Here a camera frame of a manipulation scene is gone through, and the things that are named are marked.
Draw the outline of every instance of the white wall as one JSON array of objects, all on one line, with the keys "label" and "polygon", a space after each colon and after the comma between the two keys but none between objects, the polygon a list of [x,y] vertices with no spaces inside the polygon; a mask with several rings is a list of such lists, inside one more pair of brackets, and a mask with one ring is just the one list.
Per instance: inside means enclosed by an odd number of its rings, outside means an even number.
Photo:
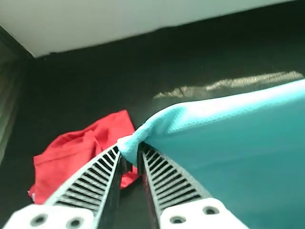
[{"label": "white wall", "polygon": [[0,25],[34,56],[285,0],[0,0]]}]

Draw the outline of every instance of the light blue fabric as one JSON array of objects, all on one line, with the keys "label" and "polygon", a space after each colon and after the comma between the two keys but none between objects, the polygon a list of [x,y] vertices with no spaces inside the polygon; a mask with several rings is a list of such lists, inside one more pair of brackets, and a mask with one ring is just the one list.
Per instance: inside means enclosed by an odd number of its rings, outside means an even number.
[{"label": "light blue fabric", "polygon": [[170,106],[119,139],[133,164],[141,141],[187,169],[250,228],[305,228],[305,80]]}]

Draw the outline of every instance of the black surface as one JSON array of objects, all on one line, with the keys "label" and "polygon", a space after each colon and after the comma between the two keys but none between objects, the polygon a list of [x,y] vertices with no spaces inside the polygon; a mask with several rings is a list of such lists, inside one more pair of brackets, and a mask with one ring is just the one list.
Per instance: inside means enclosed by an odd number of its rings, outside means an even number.
[{"label": "black surface", "polygon": [[6,30],[0,26],[0,41],[10,48],[10,50],[22,59],[33,59],[30,54],[22,45],[20,45]]},{"label": "black surface", "polygon": [[[251,10],[37,60],[0,167],[0,225],[31,203],[32,157],[62,133],[122,109],[139,127],[177,102],[286,83],[295,79],[291,72],[304,75],[304,6],[296,1]],[[278,72],[290,74],[285,80],[249,80]],[[219,81],[226,85],[206,89]],[[153,99],[164,92],[173,93]],[[148,225],[145,195],[137,181],[122,192],[115,228]]]}]

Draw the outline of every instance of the red fabric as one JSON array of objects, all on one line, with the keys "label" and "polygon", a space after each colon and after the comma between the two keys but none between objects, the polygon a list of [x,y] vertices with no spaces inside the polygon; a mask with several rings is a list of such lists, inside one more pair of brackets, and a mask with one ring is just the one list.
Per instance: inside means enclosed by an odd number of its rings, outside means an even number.
[{"label": "red fabric", "polygon": [[[118,138],[131,135],[134,127],[126,110],[110,114],[81,131],[57,137],[47,149],[34,157],[35,204],[42,204],[61,184],[103,150],[116,144]],[[121,188],[136,178],[137,169],[122,176]]]}]

